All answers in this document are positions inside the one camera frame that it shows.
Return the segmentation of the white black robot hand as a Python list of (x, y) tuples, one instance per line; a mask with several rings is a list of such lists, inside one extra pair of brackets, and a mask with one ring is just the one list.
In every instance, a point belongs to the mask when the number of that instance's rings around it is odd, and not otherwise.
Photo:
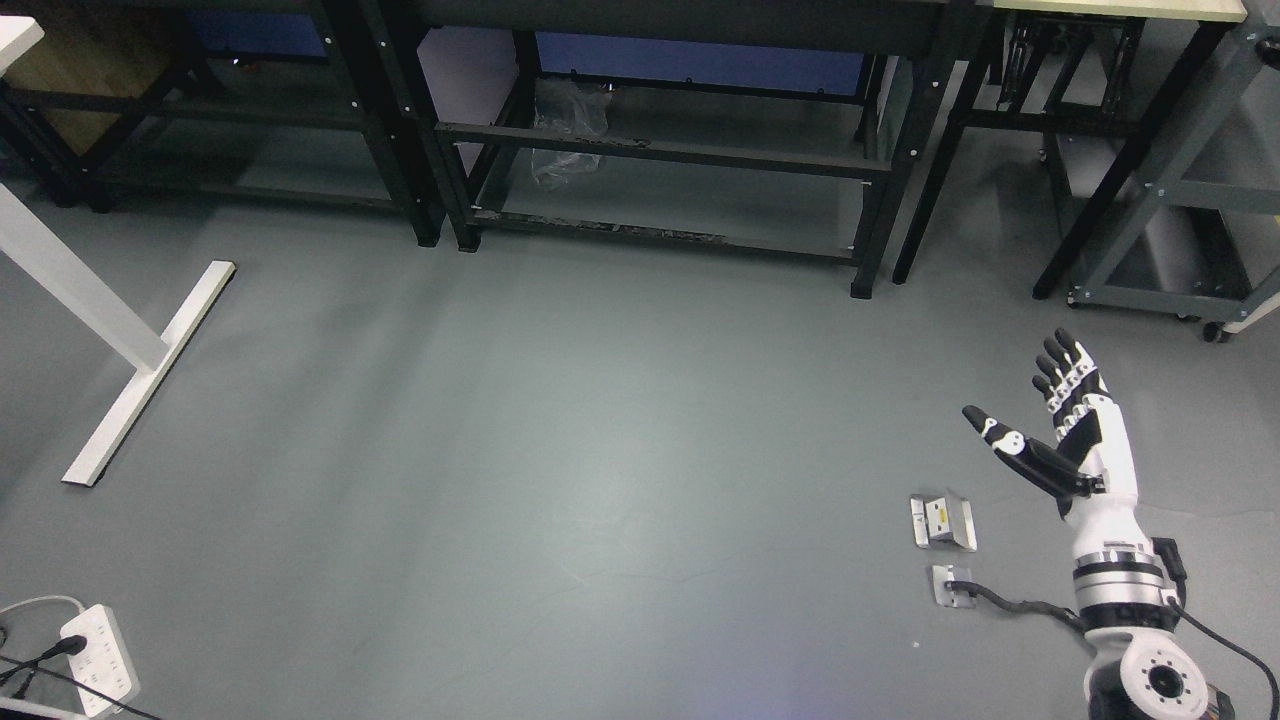
[(1064, 328), (1043, 342), (1032, 383), (1053, 427), (1052, 445), (974, 405), (963, 415), (1005, 466), (1055, 502), (1073, 529), (1078, 562), (1103, 552), (1153, 553), (1137, 520), (1139, 489), (1123, 410), (1097, 361)]

